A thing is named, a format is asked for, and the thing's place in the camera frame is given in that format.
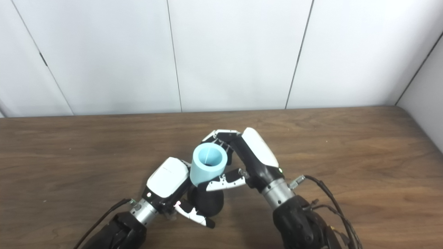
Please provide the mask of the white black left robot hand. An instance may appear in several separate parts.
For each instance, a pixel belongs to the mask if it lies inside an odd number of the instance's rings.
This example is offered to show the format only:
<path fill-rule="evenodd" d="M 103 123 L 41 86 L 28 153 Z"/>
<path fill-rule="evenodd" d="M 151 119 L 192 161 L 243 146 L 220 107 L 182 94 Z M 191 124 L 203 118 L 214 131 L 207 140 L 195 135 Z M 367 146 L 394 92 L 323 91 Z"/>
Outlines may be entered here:
<path fill-rule="evenodd" d="M 133 211 L 133 215 L 145 226 L 148 226 L 159 214 L 165 216 L 181 214 L 202 226 L 215 228 L 212 219 L 204 216 L 189 201 L 182 199 L 190 186 L 189 164 L 178 158 L 167 158 L 147 180 L 139 202 L 141 208 Z"/>

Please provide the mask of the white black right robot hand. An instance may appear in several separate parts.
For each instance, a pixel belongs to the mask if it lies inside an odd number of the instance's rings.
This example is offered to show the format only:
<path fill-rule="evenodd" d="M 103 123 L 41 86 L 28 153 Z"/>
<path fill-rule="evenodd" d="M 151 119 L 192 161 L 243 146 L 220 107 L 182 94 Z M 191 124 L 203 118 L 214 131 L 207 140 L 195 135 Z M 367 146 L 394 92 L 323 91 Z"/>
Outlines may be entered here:
<path fill-rule="evenodd" d="M 248 185 L 265 194 L 283 182 L 284 176 L 274 153 L 255 129 L 248 127 L 244 132 L 214 130 L 201 141 L 202 145 L 209 143 L 221 146 L 227 153 L 227 165 L 231 165 L 232 155 L 236 153 L 245 167 L 220 173 L 198 184 L 198 190 L 221 191 Z"/>

